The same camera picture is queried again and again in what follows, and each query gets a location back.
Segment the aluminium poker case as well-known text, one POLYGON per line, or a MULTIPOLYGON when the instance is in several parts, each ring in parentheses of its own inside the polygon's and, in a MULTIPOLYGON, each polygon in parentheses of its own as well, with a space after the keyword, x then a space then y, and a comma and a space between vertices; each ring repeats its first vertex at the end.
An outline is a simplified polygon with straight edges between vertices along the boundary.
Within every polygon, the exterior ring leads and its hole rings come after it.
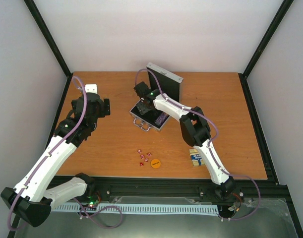
MULTIPOLYGON (((174 115, 173 109, 176 107, 169 103, 169 101, 179 104, 182 99, 182 83, 183 78, 166 69, 163 69, 153 63, 148 63, 145 69, 138 72, 146 71, 149 77, 148 87, 155 91, 155 99, 153 104, 156 109, 155 115, 145 114, 141 115, 136 105, 130 110, 130 114, 134 117, 133 124, 148 132, 150 129, 160 131, 167 123, 170 116, 174 115), (169 115, 166 122, 161 126, 155 124, 155 120, 161 113, 169 115)), ((138 84, 138 77, 135 77, 135 86, 138 84)))

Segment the purple poker chip stack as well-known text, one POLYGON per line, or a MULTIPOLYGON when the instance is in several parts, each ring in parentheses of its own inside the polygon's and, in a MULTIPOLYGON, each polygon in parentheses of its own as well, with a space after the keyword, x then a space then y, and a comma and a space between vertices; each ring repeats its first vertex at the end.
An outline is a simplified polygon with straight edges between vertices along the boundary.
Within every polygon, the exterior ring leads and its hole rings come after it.
POLYGON ((166 120, 168 119, 169 115, 166 114, 166 113, 161 113, 157 119, 155 120, 155 124, 159 127, 161 127, 165 122, 166 120))

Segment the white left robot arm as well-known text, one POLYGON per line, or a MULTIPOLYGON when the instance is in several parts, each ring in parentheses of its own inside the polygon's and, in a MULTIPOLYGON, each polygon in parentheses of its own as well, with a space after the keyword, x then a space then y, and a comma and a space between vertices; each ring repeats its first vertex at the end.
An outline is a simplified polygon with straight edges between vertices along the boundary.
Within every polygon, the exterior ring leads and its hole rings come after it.
POLYGON ((38 227, 50 212, 65 202, 82 196, 95 196, 95 180, 78 173, 69 181, 49 188, 49 184, 67 158, 97 127, 97 120, 110 115, 110 101, 96 93, 86 93, 71 102, 72 109, 54 131, 46 150, 13 188, 5 187, 0 196, 11 214, 16 214, 32 227, 38 227))

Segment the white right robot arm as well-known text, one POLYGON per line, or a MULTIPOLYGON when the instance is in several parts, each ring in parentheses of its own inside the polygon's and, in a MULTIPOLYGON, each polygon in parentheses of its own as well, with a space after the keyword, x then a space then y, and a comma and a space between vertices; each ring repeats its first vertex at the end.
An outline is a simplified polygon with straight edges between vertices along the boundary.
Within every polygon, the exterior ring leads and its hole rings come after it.
POLYGON ((215 196, 219 200, 226 200, 236 187, 235 180, 224 167, 214 148, 208 124, 210 121, 206 119, 202 109, 185 106, 159 89, 149 88, 145 82, 136 84, 134 90, 148 109, 162 111, 180 123, 185 143, 198 151, 212 182, 216 185, 215 196))

